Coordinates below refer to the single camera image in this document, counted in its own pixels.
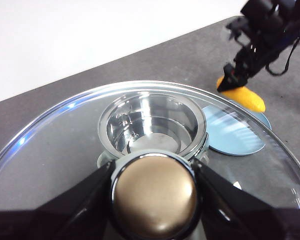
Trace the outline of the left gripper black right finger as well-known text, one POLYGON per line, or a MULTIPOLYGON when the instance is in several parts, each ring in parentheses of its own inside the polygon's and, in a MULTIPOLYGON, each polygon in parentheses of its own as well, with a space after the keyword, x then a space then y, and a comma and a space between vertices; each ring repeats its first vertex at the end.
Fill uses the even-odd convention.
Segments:
POLYGON ((209 240, 300 240, 300 209, 273 207, 233 186, 199 160, 191 168, 209 240))

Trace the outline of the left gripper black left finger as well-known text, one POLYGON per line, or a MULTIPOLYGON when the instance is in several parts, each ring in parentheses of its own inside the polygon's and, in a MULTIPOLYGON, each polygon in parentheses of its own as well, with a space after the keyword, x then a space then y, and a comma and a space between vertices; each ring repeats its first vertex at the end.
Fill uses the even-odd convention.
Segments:
POLYGON ((33 210, 0 211, 0 240, 101 240, 110 213, 110 161, 33 210))

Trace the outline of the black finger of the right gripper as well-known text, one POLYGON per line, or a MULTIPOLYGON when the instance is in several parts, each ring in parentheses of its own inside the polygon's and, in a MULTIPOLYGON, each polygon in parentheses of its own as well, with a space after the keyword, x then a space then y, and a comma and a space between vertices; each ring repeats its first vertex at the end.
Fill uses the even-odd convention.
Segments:
POLYGON ((217 85, 218 92, 234 90, 244 87, 248 83, 248 76, 244 69, 233 67, 230 63, 227 63, 223 67, 223 72, 224 76, 217 85))

